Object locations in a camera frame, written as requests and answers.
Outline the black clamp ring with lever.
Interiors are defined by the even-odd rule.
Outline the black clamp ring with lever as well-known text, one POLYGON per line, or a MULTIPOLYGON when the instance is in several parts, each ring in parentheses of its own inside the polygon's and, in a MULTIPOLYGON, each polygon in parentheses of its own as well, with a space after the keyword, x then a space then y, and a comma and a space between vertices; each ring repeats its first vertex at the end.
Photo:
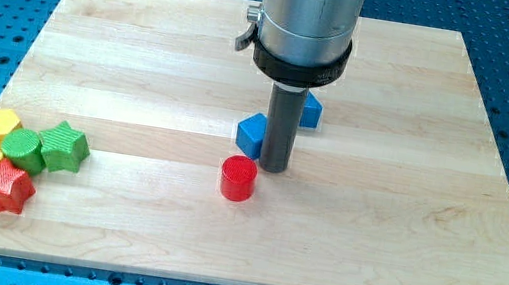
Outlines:
POLYGON ((234 41, 235 51, 243 51, 252 43, 254 64, 273 81, 286 86, 316 88, 333 83, 344 73, 352 53, 351 33, 317 38, 303 37, 278 28, 262 34, 266 14, 263 6, 247 8, 250 27, 234 41))

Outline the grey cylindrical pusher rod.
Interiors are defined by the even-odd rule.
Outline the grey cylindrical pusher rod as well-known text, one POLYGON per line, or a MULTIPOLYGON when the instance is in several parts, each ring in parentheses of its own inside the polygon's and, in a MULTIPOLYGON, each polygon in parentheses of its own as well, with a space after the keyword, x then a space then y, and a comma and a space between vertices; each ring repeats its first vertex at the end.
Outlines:
POLYGON ((274 83, 259 164, 267 172, 287 169, 309 90, 274 83))

